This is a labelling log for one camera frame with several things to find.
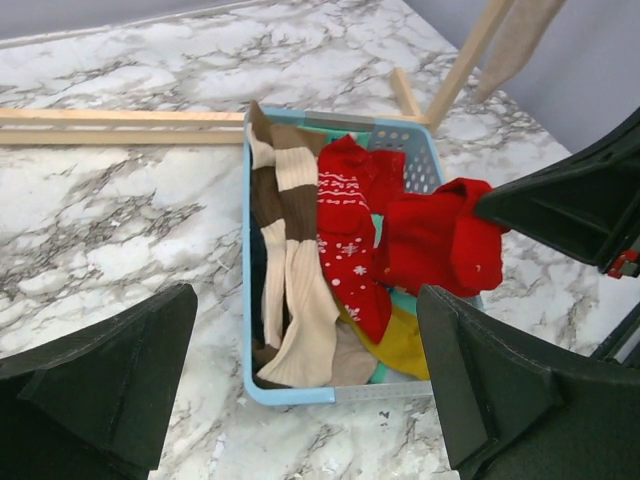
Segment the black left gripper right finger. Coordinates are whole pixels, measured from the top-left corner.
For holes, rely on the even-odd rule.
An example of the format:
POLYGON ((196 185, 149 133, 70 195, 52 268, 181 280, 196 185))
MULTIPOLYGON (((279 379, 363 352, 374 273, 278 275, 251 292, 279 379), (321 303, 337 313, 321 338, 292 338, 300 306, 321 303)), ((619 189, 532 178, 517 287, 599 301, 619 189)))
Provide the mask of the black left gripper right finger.
POLYGON ((583 356, 439 287, 417 314, 450 467, 463 479, 635 479, 639 313, 583 356))

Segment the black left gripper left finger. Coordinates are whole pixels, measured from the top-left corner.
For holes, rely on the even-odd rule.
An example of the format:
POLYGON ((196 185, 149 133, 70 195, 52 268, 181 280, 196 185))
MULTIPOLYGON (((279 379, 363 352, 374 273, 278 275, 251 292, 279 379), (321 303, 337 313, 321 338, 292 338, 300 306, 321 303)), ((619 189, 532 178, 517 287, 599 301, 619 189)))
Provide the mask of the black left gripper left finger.
POLYGON ((159 466, 197 306, 191 285, 173 285, 2 359, 2 478, 147 478, 159 466))

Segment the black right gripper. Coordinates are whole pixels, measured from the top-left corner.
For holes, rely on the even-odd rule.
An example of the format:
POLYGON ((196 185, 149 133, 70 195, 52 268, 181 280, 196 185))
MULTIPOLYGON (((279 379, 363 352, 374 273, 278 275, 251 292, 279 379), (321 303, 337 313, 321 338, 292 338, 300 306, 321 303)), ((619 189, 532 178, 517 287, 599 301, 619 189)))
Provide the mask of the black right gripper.
MULTIPOLYGON (((639 112, 589 147, 483 196, 474 214, 602 273, 639 276, 639 112)), ((639 304, 591 354, 639 362, 639 304)))

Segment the red santa sock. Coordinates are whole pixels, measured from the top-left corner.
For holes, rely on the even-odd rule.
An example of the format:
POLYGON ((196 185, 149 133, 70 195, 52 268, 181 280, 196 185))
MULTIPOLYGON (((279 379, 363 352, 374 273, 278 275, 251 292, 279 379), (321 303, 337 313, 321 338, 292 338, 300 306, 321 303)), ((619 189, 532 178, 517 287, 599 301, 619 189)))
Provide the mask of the red santa sock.
POLYGON ((497 288, 507 229, 474 214, 491 191, 483 180, 457 178, 431 194, 406 193, 389 203, 374 257, 375 279, 412 296, 424 285, 458 297, 497 288))

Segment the red beige reindeer sock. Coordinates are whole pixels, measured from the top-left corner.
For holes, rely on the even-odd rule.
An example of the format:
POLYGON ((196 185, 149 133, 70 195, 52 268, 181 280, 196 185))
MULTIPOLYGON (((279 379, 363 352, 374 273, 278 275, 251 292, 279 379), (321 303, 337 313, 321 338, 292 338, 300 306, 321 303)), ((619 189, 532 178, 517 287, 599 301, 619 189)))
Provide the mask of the red beige reindeer sock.
POLYGON ((529 62, 566 0, 517 0, 501 25, 475 92, 487 100, 529 62))

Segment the yellow sock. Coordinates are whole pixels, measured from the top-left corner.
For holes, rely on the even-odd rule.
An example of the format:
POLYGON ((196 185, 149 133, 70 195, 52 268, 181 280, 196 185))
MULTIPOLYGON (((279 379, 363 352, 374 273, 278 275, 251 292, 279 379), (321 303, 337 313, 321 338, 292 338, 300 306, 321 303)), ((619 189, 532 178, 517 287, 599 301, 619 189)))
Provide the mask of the yellow sock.
POLYGON ((338 303, 340 320, 350 326, 364 348, 389 370, 428 381, 430 374, 416 317, 416 298, 392 292, 392 311, 382 340, 375 344, 351 318, 349 310, 338 303))

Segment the blue perforated plastic basket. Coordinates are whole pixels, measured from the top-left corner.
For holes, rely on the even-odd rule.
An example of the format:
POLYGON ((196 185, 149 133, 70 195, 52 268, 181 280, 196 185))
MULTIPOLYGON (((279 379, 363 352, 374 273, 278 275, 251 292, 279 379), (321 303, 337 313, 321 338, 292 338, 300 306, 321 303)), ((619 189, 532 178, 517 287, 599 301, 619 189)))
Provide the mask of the blue perforated plastic basket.
POLYGON ((455 199, 426 227, 401 197, 444 178, 418 124, 301 110, 245 116, 244 385, 269 406, 432 394, 416 319, 418 260, 455 283, 455 199))

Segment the cream ribbed sock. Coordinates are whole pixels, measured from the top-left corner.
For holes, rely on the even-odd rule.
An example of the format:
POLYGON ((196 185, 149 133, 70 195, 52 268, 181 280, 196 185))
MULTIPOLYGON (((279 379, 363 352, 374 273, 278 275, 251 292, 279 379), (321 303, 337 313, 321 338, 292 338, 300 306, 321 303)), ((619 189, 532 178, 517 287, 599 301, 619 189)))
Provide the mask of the cream ribbed sock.
POLYGON ((332 377, 338 318, 317 243, 317 157, 325 137, 272 122, 257 102, 248 112, 250 208, 266 247, 264 341, 274 354, 257 375, 293 388, 324 386, 332 377))

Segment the red snowflake sock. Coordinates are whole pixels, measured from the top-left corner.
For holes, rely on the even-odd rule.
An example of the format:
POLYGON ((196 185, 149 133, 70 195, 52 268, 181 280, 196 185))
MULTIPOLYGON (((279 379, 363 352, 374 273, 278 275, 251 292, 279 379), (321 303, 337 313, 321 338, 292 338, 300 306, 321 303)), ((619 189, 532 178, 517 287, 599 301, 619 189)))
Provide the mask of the red snowflake sock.
POLYGON ((324 276, 334 296, 375 344, 386 331, 391 301, 374 279, 376 227, 404 193, 405 155, 368 151, 351 135, 326 145, 318 159, 317 233, 324 276))

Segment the wooden hanger rack frame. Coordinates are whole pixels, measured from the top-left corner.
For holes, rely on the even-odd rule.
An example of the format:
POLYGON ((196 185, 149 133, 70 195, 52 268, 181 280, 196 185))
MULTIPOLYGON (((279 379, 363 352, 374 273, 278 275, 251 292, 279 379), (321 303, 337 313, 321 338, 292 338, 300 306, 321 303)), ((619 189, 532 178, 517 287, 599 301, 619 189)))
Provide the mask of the wooden hanger rack frame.
MULTIPOLYGON (((382 123, 425 127, 434 132, 466 84, 473 68, 505 20, 512 1, 489 1, 426 111, 413 93, 406 71, 393 69, 390 82, 401 113, 347 115, 304 111, 313 127, 364 131, 382 123)), ((1 110, 3 147, 235 145, 244 142, 250 112, 169 112, 127 110, 1 110)))

